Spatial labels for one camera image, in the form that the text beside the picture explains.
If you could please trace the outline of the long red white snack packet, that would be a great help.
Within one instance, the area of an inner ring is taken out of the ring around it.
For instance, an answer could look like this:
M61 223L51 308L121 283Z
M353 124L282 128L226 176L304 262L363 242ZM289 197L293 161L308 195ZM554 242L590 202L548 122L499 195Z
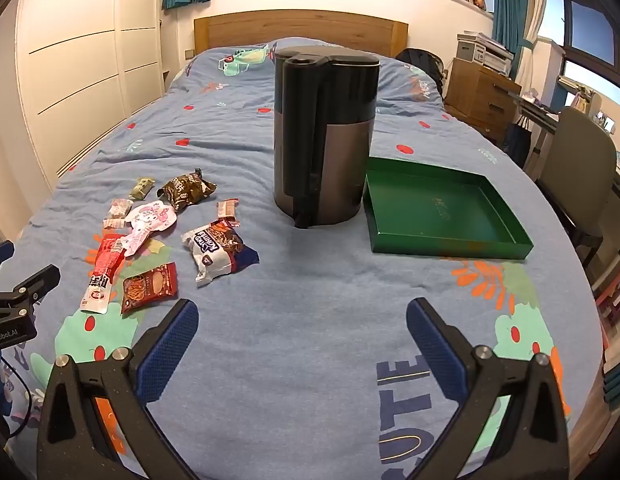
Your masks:
M125 257L122 238L122 234L112 233L106 234L101 240L94 269L81 300L81 311L98 314L107 312L116 269Z

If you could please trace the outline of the white blue cookie bag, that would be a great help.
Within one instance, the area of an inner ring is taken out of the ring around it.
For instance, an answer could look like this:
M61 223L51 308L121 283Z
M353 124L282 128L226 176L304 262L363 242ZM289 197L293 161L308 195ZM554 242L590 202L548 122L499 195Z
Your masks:
M260 262L258 253L244 243L227 220L215 220L192 229L182 235L182 242L196 263L197 287Z

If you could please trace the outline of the small pink white candy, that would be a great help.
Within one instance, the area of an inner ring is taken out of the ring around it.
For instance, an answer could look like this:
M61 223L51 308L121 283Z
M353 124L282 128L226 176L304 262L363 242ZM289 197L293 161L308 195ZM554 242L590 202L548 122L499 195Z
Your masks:
M132 208L133 202L128 198L115 198L110 204L107 220L124 219Z

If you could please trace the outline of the green shallow tray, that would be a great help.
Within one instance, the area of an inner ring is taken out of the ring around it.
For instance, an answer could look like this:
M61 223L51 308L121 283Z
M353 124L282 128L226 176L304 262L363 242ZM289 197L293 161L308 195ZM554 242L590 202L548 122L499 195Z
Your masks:
M373 252L524 260L534 248L482 174L372 157L363 204Z

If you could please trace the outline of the wooden drawer cabinet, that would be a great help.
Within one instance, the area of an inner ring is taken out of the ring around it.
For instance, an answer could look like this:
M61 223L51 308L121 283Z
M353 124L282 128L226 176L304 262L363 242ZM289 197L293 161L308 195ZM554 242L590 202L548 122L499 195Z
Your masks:
M514 122L519 84L477 63L453 58L445 109L475 128L493 144L501 146L508 126Z

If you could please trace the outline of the blue patterned bedspread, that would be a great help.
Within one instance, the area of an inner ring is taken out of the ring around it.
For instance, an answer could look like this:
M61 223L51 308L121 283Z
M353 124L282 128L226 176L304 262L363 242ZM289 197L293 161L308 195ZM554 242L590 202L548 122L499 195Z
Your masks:
M59 285L35 309L36 337L7 350L10 440L34 474L40 408L60 354L97 361L133 344L169 310L80 310L112 200L140 177L158 184L200 168L217 192L154 234L116 278L174 262L197 304L196 337L154 419L203 479L400 479L439 436L454 405L405 325L426 298L473 344L499 356L546 353L574 424L600 368L588 280L551 206L511 159L448 115L431 80L380 62L371 152L482 174L534 243L522 262L376 254L364 214L301 230L274 200L274 54L288 39L203 52L169 92L114 130L57 184L0 268L0 290L55 264ZM238 198L244 243L260 262L196 286L182 235Z

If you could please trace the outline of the teal right curtain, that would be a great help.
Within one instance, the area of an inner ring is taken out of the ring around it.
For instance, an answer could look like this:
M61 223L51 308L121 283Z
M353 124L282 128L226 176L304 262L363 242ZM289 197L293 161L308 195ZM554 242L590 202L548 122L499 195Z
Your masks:
M529 0L494 0L492 37L514 55L510 78L515 79L523 50L530 48L526 39L526 18Z

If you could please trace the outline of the white wardrobe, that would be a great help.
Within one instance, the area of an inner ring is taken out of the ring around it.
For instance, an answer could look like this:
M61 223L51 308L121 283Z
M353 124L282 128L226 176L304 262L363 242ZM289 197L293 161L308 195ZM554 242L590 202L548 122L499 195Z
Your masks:
M165 91L159 0L19 0L22 112L49 185Z

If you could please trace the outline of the black bag by bed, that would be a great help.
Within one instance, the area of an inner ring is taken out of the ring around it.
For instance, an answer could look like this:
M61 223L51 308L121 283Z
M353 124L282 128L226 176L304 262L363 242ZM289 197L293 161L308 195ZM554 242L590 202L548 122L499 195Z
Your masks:
M439 94L442 94L445 68L439 56L423 49L406 48L399 52L395 59L425 72L436 84Z

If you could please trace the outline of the wooden headboard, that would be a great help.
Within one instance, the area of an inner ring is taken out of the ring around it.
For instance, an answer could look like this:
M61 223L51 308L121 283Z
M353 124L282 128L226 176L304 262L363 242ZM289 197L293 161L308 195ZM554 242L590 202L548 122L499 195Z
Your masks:
M235 12L196 18L197 54L221 47L249 46L287 37L330 44L393 58L407 47L409 25L387 18L327 10L282 9Z

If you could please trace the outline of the grey office chair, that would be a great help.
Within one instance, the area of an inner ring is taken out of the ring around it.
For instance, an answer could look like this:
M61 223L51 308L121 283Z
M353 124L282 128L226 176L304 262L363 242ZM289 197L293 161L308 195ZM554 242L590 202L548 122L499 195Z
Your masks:
M588 266L603 243L598 222L616 174L616 148L588 115L565 107L536 185L575 248L588 250Z

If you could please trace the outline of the pink white cartoon packet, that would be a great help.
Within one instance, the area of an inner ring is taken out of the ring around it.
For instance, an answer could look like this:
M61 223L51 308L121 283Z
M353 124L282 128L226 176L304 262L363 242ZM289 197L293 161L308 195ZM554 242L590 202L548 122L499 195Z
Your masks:
M132 229L121 240L124 256L128 258L136 254L151 233L162 232L171 228L176 222L176 212L171 205L163 203L161 200L155 200L132 209L124 221Z

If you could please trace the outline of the brown foil snack bag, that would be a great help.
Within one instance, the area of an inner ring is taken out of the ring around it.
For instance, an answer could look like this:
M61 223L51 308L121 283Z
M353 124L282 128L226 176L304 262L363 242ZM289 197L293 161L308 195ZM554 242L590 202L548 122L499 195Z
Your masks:
M172 178L157 191L159 200L173 207L176 214L191 205L206 200L217 190L217 185L203 177L200 168Z

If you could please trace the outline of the small red snack packet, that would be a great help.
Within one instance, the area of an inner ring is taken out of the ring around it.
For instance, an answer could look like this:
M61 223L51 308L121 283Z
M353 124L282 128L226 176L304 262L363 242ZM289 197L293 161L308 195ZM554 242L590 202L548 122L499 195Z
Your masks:
M123 281L121 314L127 316L152 302L175 297L178 291L175 263L163 263Z

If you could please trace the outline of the olive green small candy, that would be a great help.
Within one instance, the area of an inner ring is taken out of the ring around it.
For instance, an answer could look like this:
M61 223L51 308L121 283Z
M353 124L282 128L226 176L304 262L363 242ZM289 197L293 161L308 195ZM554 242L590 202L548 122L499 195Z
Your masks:
M131 189L130 194L128 194L128 197L130 197L131 200L145 200L146 196L148 195L150 190L153 188L153 185L154 185L153 178L140 177L137 179L135 185Z

